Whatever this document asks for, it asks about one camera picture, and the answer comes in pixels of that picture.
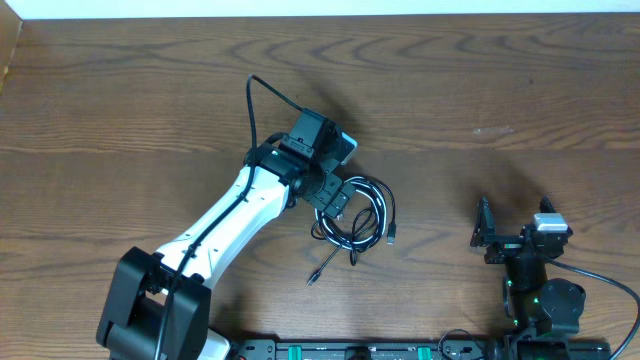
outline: green connector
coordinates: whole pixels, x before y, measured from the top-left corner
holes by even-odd
[[[289,360],[302,360],[301,346],[289,346]]]
[[[431,348],[419,347],[418,348],[418,360],[431,360]]]

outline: white wall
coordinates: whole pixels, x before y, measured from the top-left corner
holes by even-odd
[[[23,19],[640,12],[640,0],[6,0]]]

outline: table surface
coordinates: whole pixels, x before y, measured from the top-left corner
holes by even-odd
[[[561,260],[640,290],[638,49],[638,15],[29,21],[0,97],[0,357],[106,357],[118,259],[171,240],[237,176],[249,73],[357,139],[345,171],[389,184],[398,232],[308,287],[332,248],[308,204],[286,211],[216,287],[221,333],[500,334],[504,269],[469,247],[481,195],[503,232],[549,195],[575,231]],[[259,137],[290,129],[295,111],[254,89]],[[617,347],[633,300],[548,272],[587,291],[580,337]]]

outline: small robot arm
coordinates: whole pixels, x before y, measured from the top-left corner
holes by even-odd
[[[333,172],[349,161],[356,148],[357,143],[333,121],[302,109],[291,132],[276,133],[249,151],[231,188],[187,231],[154,254],[134,247],[122,257],[98,326],[98,343],[111,351],[111,359],[152,359],[167,305],[146,293],[167,293],[177,281],[162,358],[223,360],[230,344],[208,329],[211,291],[222,273],[256,232],[298,198],[330,218],[342,213],[356,189]],[[244,193],[253,159],[253,181]],[[242,201],[212,228],[238,197]],[[176,276],[189,246],[199,237],[203,237],[199,246]]]

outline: black cable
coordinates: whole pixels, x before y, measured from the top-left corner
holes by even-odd
[[[355,216],[351,224],[351,232],[344,232],[331,217],[322,211],[316,210],[316,222],[311,227],[311,237],[316,240],[327,240],[336,249],[329,255],[322,266],[311,275],[307,281],[309,286],[318,280],[322,275],[322,270],[340,249],[349,251],[349,261],[352,266],[355,266],[358,262],[358,254],[375,246],[384,236],[387,222],[387,205],[381,188],[389,194],[391,199],[392,215],[387,230],[388,243],[392,244],[395,241],[396,202],[391,189],[380,180],[364,176],[354,176],[347,179],[345,184],[347,183],[353,185],[358,193],[368,197],[371,206],[361,210]]]
[[[442,358],[447,359],[447,360],[452,360],[449,356],[444,354],[444,351],[442,351],[442,342],[444,341],[444,339],[447,336],[449,336],[451,333],[454,333],[454,332],[462,332],[462,333],[467,334],[467,336],[469,336],[471,338],[471,341],[473,341],[473,343],[476,344],[476,347],[478,347],[480,352],[482,352],[482,354],[484,354],[484,347],[480,346],[480,344],[478,343],[476,338],[473,335],[471,335],[470,332],[468,332],[465,329],[451,329],[451,330],[447,331],[444,335],[442,335],[442,337],[440,338],[440,341],[438,341],[438,352],[440,353],[440,356]],[[472,359],[472,360],[481,360],[483,358],[484,358],[484,355],[479,356],[479,357],[477,357],[475,359]]]
[[[173,305],[173,297],[178,287],[180,276],[182,276],[182,272],[184,271],[184,268],[187,266],[187,262],[189,262],[189,259],[191,259],[193,254],[195,254],[196,250],[198,249],[202,241],[204,241],[204,239],[211,233],[211,231],[213,231],[213,229],[215,229],[215,227],[218,226],[218,224],[220,224],[220,222],[222,222],[222,220],[224,220],[224,218],[226,218],[227,215],[229,215],[233,211],[233,209],[235,209],[238,206],[238,204],[240,204],[240,202],[246,199],[247,194],[249,194],[249,191],[251,190],[251,185],[253,185],[253,178],[256,172],[256,152],[258,148],[258,144],[257,144],[258,141],[257,141],[257,134],[256,134],[256,120],[255,120],[255,115],[253,113],[253,102],[251,101],[251,80],[256,80],[257,82],[262,84],[262,86],[266,87],[272,93],[274,93],[275,95],[280,97],[282,100],[284,100],[287,104],[291,105],[292,107],[294,107],[299,111],[302,111],[302,108],[300,106],[298,106],[293,101],[289,100],[286,96],[282,95],[279,91],[271,87],[271,85],[267,84],[264,80],[260,79],[259,77],[253,74],[249,75],[249,78],[247,79],[247,107],[249,109],[249,125],[251,127],[251,163],[249,164],[250,170],[249,170],[249,178],[247,179],[247,185],[244,187],[244,190],[240,192],[236,200],[234,200],[234,202],[232,202],[231,205],[229,205],[229,207],[227,207],[220,214],[220,216],[218,216],[211,224],[209,224],[209,226],[207,226],[207,228],[196,238],[196,240],[193,243],[191,243],[191,245],[189,245],[187,251],[182,257],[182,260],[180,261],[180,265],[178,265],[178,269],[176,269],[176,272],[173,274],[173,280],[171,281],[171,285],[167,293],[167,300],[165,301],[164,312],[162,314],[162,319],[160,321],[160,330],[158,331],[158,342],[156,343],[156,350],[154,355],[155,360],[160,360],[162,355],[162,345],[164,344],[164,338],[166,336],[167,324],[169,322],[169,313],[171,312],[171,306]]]
[[[538,255],[544,259],[545,262],[557,266],[561,269],[565,269],[565,270],[569,270],[569,271],[573,271],[575,273],[578,273],[580,275],[584,275],[586,277],[590,277],[596,280],[600,280],[602,282],[605,282],[609,285],[613,285],[621,290],[624,290],[627,294],[631,295],[631,297],[633,297],[633,299],[636,301],[636,305],[638,306],[638,312],[636,313],[636,321],[633,323],[633,326],[631,327],[631,331],[629,331],[629,334],[627,335],[627,337],[622,341],[622,344],[620,344],[620,346],[618,347],[618,349],[616,349],[616,351],[611,355],[611,357],[609,358],[609,360],[614,360],[616,359],[618,356],[620,356],[620,353],[622,353],[622,351],[624,351],[624,349],[627,347],[627,345],[629,345],[629,343],[631,342],[631,340],[633,339],[633,337],[636,335],[636,333],[638,332],[638,328],[640,327],[640,296],[638,296],[638,294],[636,294],[635,291],[633,291],[631,288],[629,288],[628,286],[615,281],[613,279],[610,279],[608,277],[602,276],[602,275],[598,275],[596,273],[592,273],[590,271],[587,270],[583,270],[580,268],[577,268],[575,266],[571,266],[571,265],[567,265],[567,264],[563,264],[561,262],[555,261],[553,259],[551,259],[550,257],[543,255],[541,253],[538,252]]]

